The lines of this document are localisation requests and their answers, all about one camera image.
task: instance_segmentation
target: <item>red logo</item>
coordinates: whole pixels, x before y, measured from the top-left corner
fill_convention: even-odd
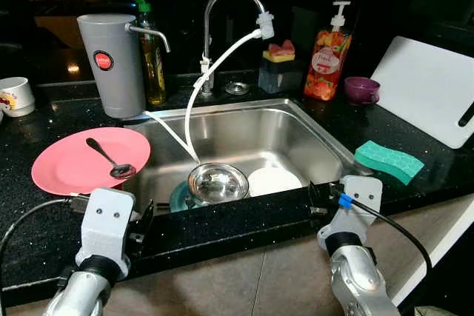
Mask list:
[[[113,66],[112,56],[105,51],[95,51],[94,61],[101,70],[109,70]]]

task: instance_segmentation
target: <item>white cutting board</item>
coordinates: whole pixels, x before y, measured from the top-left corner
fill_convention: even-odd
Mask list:
[[[372,79],[381,84],[378,105],[451,148],[474,132],[459,119],[474,102],[474,58],[397,36]]]

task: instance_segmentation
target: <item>dish soap bottle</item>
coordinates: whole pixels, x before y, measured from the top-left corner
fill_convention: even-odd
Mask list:
[[[145,2],[145,0],[134,1],[138,4],[138,25],[145,29],[154,30],[156,27],[151,13],[151,4]],[[158,40],[153,35],[141,33],[140,43],[148,103],[151,105],[163,104],[166,99],[166,90]]]
[[[342,30],[345,19],[342,15],[344,6],[350,1],[334,1],[339,12],[332,18],[331,31],[318,33],[308,71],[304,94],[324,101],[331,100],[336,94],[342,65],[346,58],[352,36]]]

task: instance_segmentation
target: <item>soap dispenser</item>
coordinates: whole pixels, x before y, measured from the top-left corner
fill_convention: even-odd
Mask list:
[[[331,100],[336,94],[342,66],[349,50],[352,35],[342,27],[345,18],[344,7],[350,1],[334,1],[338,13],[331,19],[331,29],[322,30],[316,37],[310,69],[304,94],[323,101]]]

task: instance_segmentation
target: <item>white hose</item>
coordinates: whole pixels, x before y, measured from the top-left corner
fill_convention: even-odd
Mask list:
[[[225,51],[221,57],[218,58],[218,60],[210,66],[209,70],[203,74],[199,79],[195,82],[194,84],[194,91],[191,94],[190,100],[187,102],[187,108],[186,108],[186,115],[184,116],[184,134],[186,135],[186,144],[190,151],[196,155],[196,151],[194,150],[193,147],[193,142],[191,141],[191,132],[190,132],[190,118],[191,118],[191,109],[193,108],[194,101],[196,99],[196,96],[199,94],[199,90],[202,88],[204,85],[204,82],[209,78],[211,74],[216,70],[218,66],[221,65],[221,63],[230,56],[232,52],[237,50],[241,45],[243,45],[245,42],[251,40],[252,38],[260,38],[261,37],[261,30],[256,29],[249,33],[248,35],[245,35],[242,37],[240,40],[238,40],[235,44],[230,46],[227,51]]]
[[[181,138],[178,136],[178,134],[176,132],[173,131],[173,129],[171,127],[168,126],[168,124],[166,122],[164,122],[160,117],[158,117],[156,114],[152,113],[152,112],[149,112],[149,111],[144,111],[143,112],[145,115],[148,115],[150,116],[153,120],[157,121],[160,123],[160,125],[162,125],[164,127],[164,129],[166,131],[169,132],[170,135],[172,135],[172,137],[181,145],[181,147],[183,147],[186,152],[188,152],[191,156],[191,158],[197,163],[197,164],[200,164],[200,160],[198,158],[198,156],[196,155],[196,153],[194,152],[194,149],[191,150],[187,145],[186,143],[181,140]]]
[[[229,47],[227,51],[225,51],[221,57],[218,58],[218,60],[209,68],[209,70],[204,73],[201,77],[198,78],[198,80],[194,83],[194,91],[191,94],[190,100],[187,102],[187,108],[186,108],[186,115],[184,116],[184,134],[186,136],[186,142],[181,140],[176,134],[176,132],[173,131],[171,127],[167,125],[166,122],[164,122],[161,118],[159,118],[156,114],[149,112],[149,111],[144,111],[143,113],[147,116],[150,116],[152,119],[156,120],[157,122],[162,125],[166,131],[169,132],[170,135],[186,150],[186,152],[189,153],[189,155],[193,158],[193,160],[197,163],[200,164],[200,160],[198,158],[198,155],[196,154],[196,151],[194,150],[193,147],[193,142],[191,141],[191,132],[190,132],[190,117],[191,117],[191,109],[193,108],[194,101],[196,97],[199,94],[199,90],[202,88],[204,85],[204,82],[209,79],[209,76],[213,74],[213,72],[216,70],[216,68],[221,65],[221,63],[230,56],[232,52],[237,50],[242,44],[245,42],[251,40],[252,38],[260,38],[261,37],[261,30],[257,29],[249,33],[248,35],[242,37],[240,40],[238,40],[235,44]]]

